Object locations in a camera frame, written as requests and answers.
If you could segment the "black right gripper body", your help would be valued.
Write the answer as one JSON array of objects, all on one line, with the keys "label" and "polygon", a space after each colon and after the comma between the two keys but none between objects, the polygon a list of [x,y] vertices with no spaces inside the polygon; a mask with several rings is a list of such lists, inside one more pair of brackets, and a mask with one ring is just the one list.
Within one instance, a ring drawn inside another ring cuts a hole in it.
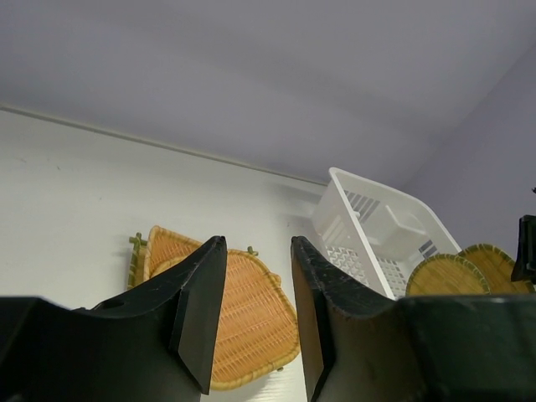
[{"label": "black right gripper body", "polygon": [[518,221],[518,250],[511,281],[535,281],[535,216]]}]

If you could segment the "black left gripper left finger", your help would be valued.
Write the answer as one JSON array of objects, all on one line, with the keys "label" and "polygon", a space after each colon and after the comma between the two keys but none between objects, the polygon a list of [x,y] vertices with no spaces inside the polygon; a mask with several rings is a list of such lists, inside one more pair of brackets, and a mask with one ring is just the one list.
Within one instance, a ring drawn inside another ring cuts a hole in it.
[{"label": "black left gripper left finger", "polygon": [[214,236],[149,281],[81,309],[77,401],[198,401],[209,390],[227,244]]}]

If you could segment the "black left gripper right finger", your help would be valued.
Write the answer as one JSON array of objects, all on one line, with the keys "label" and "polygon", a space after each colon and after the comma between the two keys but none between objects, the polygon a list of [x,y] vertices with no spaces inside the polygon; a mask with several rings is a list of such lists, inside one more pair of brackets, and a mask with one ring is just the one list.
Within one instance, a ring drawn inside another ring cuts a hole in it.
[{"label": "black left gripper right finger", "polygon": [[301,359],[310,401],[416,401],[419,366],[398,305],[291,240]]}]

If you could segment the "square woven bamboo plate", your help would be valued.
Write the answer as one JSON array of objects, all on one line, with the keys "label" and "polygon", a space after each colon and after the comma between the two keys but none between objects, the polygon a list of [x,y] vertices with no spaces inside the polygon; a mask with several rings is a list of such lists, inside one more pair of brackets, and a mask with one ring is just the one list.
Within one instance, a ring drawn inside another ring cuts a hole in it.
[{"label": "square woven bamboo plate", "polygon": [[[140,234],[136,234],[135,236],[131,237],[129,241],[133,245],[133,250],[131,254],[131,264],[127,286],[128,288],[133,288],[141,285],[144,282],[143,263],[147,240],[144,240]],[[256,255],[256,257],[259,259],[257,251],[253,250],[252,248],[242,251]]]}]

